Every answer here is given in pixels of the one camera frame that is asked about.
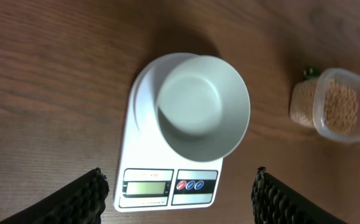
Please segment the button label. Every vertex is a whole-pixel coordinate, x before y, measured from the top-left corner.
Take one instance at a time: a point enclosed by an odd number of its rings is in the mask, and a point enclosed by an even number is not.
[[[202,188],[202,186],[204,186],[204,181],[203,180],[200,180],[198,181],[196,184],[195,184],[195,189],[196,190],[199,190]]]
[[[192,180],[190,182],[187,183],[186,185],[186,190],[190,190],[195,186],[195,180]]]
[[[187,184],[187,181],[182,180],[178,183],[178,185],[176,186],[176,189],[182,190],[186,186],[186,184]]]

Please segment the white scale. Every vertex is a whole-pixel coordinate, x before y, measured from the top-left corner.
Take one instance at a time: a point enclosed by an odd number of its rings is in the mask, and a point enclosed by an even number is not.
[[[113,205],[119,212],[212,205],[223,159],[194,162],[170,148],[158,127],[155,102],[166,75],[196,54],[175,53],[151,62],[130,92]]]

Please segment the blue button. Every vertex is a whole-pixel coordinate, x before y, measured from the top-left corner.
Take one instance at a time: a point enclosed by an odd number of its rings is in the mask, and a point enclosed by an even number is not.
[[[194,185],[195,185],[195,180],[188,182],[186,185],[186,190],[192,189]]]
[[[197,184],[195,185],[195,189],[196,190],[199,190],[202,188],[202,186],[204,186],[204,181],[203,180],[200,180],[197,182]]]

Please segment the plastic container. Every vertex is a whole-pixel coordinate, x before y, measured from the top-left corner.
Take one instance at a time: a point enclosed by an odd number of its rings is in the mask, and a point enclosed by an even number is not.
[[[291,119],[339,142],[360,141],[360,76],[341,69],[325,70],[319,79],[297,84]]]

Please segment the wood grain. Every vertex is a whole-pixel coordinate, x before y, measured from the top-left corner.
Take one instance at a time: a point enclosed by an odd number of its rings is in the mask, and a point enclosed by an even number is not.
[[[118,213],[112,193],[131,84],[171,52],[222,57],[252,116],[205,209]],[[0,0],[0,220],[101,167],[104,223],[253,223],[256,168],[360,223],[360,143],[288,116],[305,64],[360,74],[360,1]]]

